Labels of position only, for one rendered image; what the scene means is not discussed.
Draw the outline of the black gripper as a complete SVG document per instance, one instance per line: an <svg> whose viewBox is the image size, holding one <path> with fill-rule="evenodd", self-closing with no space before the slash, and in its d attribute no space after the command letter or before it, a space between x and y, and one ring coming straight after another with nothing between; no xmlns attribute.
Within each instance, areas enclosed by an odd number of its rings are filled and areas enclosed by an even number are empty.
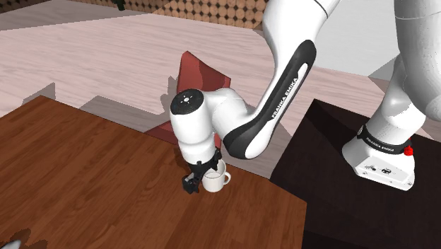
<svg viewBox="0 0 441 249"><path fill-rule="evenodd" d="M221 151L216 148L214 155L207 162L202 163L197 161L195 164L189 164L191 173L182 178L183 189L192 194L193 192L199 192L200 179L205 173L219 173L220 171L220 159L222 158Z"/></svg>

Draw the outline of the white mug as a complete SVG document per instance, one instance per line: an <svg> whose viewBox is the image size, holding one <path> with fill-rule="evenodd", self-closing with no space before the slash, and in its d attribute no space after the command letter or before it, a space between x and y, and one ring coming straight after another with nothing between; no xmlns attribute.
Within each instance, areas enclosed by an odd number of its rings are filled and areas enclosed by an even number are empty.
<svg viewBox="0 0 441 249"><path fill-rule="evenodd" d="M209 169L202 178L202 184L208 192L218 192L227 185L231 180L231 174L226 171L226 163L220 159L217 164L217 169Z"/></svg>

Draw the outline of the red chair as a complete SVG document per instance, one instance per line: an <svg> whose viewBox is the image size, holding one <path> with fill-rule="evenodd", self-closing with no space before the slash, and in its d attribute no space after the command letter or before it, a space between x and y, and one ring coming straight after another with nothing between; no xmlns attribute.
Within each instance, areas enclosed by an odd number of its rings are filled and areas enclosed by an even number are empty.
<svg viewBox="0 0 441 249"><path fill-rule="evenodd" d="M214 91L219 88L229 88L231 78L211 68L191 52L184 52L180 60L180 70L177 77L177 90L180 93L189 88L202 91ZM172 130L170 121L164 122L145 134L177 145L177 138Z"/></svg>

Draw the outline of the brown wooden table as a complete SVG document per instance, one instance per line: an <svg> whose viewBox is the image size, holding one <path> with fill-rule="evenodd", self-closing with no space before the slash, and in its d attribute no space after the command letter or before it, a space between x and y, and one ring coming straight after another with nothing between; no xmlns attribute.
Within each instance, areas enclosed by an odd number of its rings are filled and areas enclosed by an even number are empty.
<svg viewBox="0 0 441 249"><path fill-rule="evenodd" d="M228 171L188 194L176 146L40 96L0 117L0 246L301 249L306 203Z"/></svg>

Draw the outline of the dark robot stand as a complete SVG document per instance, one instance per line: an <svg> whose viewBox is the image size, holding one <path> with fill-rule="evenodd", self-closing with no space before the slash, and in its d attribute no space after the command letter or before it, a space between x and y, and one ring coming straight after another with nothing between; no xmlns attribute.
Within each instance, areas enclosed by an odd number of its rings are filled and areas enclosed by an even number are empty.
<svg viewBox="0 0 441 249"><path fill-rule="evenodd" d="M365 116L313 100L272 183L307 202L307 249L441 249L441 143L412 138L408 191L358 177L341 155Z"/></svg>

